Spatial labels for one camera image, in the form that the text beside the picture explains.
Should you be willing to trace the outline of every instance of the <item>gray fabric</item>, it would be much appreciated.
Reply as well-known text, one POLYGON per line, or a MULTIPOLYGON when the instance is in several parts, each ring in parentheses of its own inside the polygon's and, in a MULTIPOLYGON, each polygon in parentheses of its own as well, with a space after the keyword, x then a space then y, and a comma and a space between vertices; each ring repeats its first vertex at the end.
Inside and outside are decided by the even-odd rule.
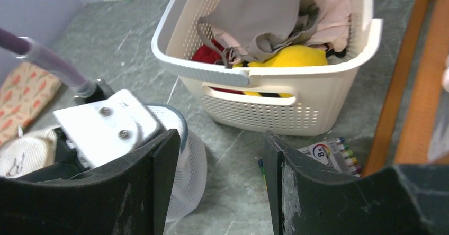
POLYGON ((315 33, 317 17, 314 0, 220 0, 212 13, 198 19, 197 31, 229 67, 227 61, 233 57, 264 62, 288 45, 305 43, 315 33), (220 43, 226 48, 221 52, 201 29, 203 23, 225 30, 248 54, 240 54, 226 43, 220 43))

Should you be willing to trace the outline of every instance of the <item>yellow and black garment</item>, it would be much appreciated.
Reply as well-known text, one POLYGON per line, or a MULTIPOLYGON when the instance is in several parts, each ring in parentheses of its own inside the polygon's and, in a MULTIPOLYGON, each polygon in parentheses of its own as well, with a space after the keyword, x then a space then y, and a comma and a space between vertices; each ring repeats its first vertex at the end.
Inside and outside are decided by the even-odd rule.
MULTIPOLYGON (((310 67, 328 65, 326 51, 308 46, 294 45, 280 50, 273 58, 265 62, 246 62, 236 64, 234 67, 310 67)), ((292 97, 287 93, 259 93, 243 91, 248 96, 262 97, 292 97)))

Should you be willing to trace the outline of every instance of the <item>orange pattern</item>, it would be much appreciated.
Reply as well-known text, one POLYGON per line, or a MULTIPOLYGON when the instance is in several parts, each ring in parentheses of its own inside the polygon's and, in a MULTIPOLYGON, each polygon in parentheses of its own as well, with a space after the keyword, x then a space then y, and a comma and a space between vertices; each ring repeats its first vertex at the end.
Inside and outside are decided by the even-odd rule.
POLYGON ((0 146, 17 136, 61 86, 58 78, 27 62, 19 64, 0 88, 0 146))

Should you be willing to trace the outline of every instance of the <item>bolt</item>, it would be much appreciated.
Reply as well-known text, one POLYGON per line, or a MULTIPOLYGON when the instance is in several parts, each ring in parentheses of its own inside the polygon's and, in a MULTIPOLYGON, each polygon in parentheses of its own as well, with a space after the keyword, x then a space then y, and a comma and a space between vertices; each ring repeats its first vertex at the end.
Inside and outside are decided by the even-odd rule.
POLYGON ((103 107, 100 109, 99 113, 101 116, 107 117, 107 116, 111 115, 112 110, 108 107, 103 107))
POLYGON ((119 138, 120 139, 127 139, 129 137, 129 131, 128 130, 120 130, 119 132, 119 138))

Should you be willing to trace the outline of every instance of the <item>pack of markers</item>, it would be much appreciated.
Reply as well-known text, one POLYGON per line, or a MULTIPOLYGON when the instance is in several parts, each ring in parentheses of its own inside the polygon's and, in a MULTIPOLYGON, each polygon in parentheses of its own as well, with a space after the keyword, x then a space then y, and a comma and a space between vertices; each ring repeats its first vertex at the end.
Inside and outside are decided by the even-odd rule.
POLYGON ((352 151, 349 150, 349 146, 345 143, 345 138, 343 137, 318 142, 298 150, 339 172, 352 174, 357 177, 360 177, 362 172, 362 168, 357 165, 357 159, 353 156, 352 151))

